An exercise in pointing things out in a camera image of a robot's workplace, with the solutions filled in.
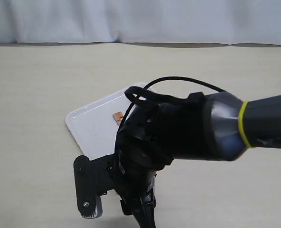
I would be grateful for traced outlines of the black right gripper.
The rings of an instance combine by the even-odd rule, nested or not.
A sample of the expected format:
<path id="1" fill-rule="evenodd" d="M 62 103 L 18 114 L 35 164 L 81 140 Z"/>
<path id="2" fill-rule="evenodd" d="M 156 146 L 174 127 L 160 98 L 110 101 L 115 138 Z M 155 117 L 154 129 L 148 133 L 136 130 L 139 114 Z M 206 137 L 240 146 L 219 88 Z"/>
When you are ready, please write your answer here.
<path id="1" fill-rule="evenodd" d="M 156 228 L 156 172 L 173 161 L 155 143 L 152 113 L 135 107 L 121 124 L 115 142 L 115 191 L 121 197 L 124 215 L 134 214 L 140 228 Z"/>

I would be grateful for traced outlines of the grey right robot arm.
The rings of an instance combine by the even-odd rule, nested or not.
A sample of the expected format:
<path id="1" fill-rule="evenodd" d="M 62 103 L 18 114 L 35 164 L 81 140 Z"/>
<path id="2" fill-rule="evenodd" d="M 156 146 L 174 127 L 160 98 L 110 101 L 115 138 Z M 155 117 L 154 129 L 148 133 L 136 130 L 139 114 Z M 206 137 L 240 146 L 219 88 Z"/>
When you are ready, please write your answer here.
<path id="1" fill-rule="evenodd" d="M 124 215 L 155 227 L 156 172 L 173 160 L 226 161 L 249 148 L 281 149 L 281 95 L 242 101 L 228 92 L 174 99 L 147 92 L 118 130 L 115 190 Z"/>

